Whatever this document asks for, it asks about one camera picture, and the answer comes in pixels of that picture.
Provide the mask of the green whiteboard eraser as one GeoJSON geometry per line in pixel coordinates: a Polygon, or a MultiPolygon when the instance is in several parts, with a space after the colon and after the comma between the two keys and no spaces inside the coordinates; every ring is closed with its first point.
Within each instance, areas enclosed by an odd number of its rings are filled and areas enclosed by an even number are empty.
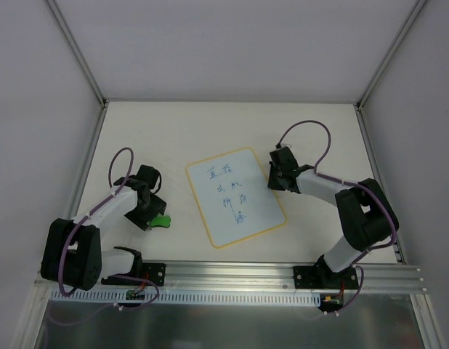
{"type": "Polygon", "coordinates": [[[158,215],[149,222],[148,226],[149,228],[170,228],[171,217],[168,215],[158,215]]]}

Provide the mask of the yellow framed small whiteboard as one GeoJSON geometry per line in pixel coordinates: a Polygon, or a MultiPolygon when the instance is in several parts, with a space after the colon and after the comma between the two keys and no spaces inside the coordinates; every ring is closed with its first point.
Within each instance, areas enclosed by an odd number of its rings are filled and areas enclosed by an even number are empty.
{"type": "Polygon", "coordinates": [[[211,245],[222,249],[287,222],[252,148],[197,161],[186,174],[211,245]]]}

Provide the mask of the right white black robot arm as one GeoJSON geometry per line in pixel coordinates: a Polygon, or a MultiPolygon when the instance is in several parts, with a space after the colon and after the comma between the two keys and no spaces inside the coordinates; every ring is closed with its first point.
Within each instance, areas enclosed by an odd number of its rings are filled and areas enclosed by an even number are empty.
{"type": "Polygon", "coordinates": [[[342,237],[310,267],[293,268],[296,289],[358,289],[354,264],[375,247],[391,246],[399,222],[378,182],[343,181],[300,166],[291,150],[279,145],[270,152],[267,187],[313,196],[337,208],[342,237]]]}

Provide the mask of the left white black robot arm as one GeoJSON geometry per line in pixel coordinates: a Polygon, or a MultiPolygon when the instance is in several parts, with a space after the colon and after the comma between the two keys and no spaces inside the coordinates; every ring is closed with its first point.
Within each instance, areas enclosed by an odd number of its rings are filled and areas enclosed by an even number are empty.
{"type": "Polygon", "coordinates": [[[121,177],[108,197],[86,214],[71,219],[57,218],[49,227],[41,277],[58,283],[65,295],[94,285],[135,284],[146,277],[141,252],[115,246],[102,250],[102,238],[122,218],[146,231],[165,216],[166,202],[158,197],[161,173],[142,165],[136,174],[121,177]]]}

